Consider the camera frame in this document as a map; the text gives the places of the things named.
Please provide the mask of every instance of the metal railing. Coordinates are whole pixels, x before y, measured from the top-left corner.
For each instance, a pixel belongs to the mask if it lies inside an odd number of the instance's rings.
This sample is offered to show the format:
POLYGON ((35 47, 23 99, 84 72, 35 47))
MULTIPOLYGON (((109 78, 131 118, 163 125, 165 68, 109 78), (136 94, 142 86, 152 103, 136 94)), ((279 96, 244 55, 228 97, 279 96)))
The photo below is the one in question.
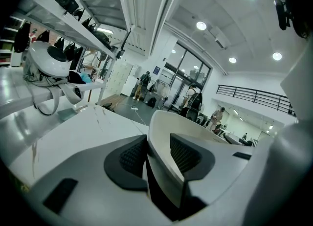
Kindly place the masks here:
POLYGON ((230 85, 219 85, 216 94, 228 95, 231 97, 258 103, 296 116, 289 99, 284 95, 230 85))

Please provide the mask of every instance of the ceiling light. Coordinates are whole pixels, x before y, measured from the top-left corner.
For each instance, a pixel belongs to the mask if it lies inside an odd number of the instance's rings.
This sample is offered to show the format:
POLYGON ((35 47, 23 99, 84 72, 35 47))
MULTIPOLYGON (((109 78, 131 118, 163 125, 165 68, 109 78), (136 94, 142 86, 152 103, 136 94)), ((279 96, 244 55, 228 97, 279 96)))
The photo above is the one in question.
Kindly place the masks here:
POLYGON ((197 28, 199 30, 205 30, 206 29, 206 24, 204 22, 197 22, 197 28))
POLYGON ((233 57, 229 58, 228 60, 229 60, 232 64, 235 64, 235 63, 237 62, 237 59, 236 59, 236 58, 233 58, 233 57))
POLYGON ((281 53, 278 53, 278 52, 275 52, 273 54, 273 59, 276 60, 276 61, 279 61, 282 59, 282 54, 281 53))
POLYGON ((107 33, 113 34, 112 30, 104 29, 104 28, 98 28, 97 31, 103 31, 103 32, 107 32, 107 33))

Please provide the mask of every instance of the sign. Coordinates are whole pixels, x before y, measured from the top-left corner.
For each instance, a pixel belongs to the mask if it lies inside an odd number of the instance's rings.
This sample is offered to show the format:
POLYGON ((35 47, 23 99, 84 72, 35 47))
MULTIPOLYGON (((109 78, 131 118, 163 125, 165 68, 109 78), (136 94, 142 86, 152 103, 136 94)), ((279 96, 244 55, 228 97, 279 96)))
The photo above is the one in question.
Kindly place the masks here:
POLYGON ((155 70, 153 70, 153 74, 158 74, 160 71, 160 68, 158 66, 155 67, 155 70))

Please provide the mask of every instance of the wall shelf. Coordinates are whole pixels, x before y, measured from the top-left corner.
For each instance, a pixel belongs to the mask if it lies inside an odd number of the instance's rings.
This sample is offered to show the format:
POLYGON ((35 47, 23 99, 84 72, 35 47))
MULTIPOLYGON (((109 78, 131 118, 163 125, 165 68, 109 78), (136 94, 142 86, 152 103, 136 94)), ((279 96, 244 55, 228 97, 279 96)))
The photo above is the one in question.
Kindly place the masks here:
POLYGON ((55 0, 21 0, 15 16, 38 23, 80 46, 116 56, 55 0))

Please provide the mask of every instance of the black backpack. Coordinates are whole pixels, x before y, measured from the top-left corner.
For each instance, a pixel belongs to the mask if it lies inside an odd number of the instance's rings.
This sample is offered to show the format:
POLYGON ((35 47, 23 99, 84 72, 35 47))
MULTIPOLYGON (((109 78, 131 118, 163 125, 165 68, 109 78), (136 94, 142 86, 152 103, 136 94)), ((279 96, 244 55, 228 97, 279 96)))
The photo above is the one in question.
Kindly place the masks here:
POLYGON ((142 84, 148 85, 150 82, 150 76, 146 75, 146 74, 144 74, 144 75, 145 75, 145 78, 142 79, 142 84))
POLYGON ((148 101, 147 105, 154 108, 155 104, 157 102, 157 99, 155 97, 150 98, 150 100, 148 101))
POLYGON ((201 106, 202 106, 202 93, 194 93, 191 96, 187 107, 199 111, 201 109, 201 106))

